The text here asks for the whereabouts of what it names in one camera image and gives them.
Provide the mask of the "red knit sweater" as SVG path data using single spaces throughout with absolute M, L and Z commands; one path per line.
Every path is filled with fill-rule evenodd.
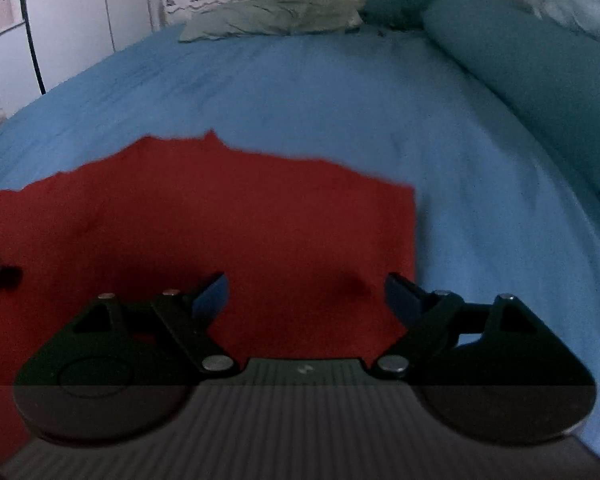
M 230 300 L 212 337 L 238 360 L 373 361 L 403 334 L 384 303 L 415 274 L 405 184 L 324 160 L 246 153 L 213 133 L 146 136 L 77 170 L 0 192 L 0 463 L 26 442 L 18 368 L 103 292 L 144 299 L 215 272 Z

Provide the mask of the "blue bed sheet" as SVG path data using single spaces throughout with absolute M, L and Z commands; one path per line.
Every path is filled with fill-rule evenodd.
M 512 292 L 600 386 L 600 198 L 554 148 L 423 32 L 183 44 L 163 29 L 0 128 L 0 192 L 142 136 L 216 132 L 414 186 L 417 275 L 472 300 Z M 600 396 L 581 437 L 600 454 Z

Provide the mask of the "white shelf desk unit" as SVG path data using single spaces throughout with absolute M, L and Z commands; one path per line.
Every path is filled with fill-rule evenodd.
M 0 125 L 42 96 L 23 0 L 0 0 Z

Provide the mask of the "teal folded duvet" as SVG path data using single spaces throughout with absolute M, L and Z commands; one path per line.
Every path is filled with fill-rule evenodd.
M 517 0 L 437 0 L 422 21 L 600 198 L 600 40 L 542 21 Z

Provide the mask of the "white wardrobe with grey band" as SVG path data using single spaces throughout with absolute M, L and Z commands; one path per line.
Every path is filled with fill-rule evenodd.
M 21 0 L 43 93 L 148 37 L 149 0 Z

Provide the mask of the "green pillow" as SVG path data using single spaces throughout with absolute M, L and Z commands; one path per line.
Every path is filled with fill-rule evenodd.
M 179 42 L 347 32 L 363 24 L 360 0 L 240 0 L 194 13 Z

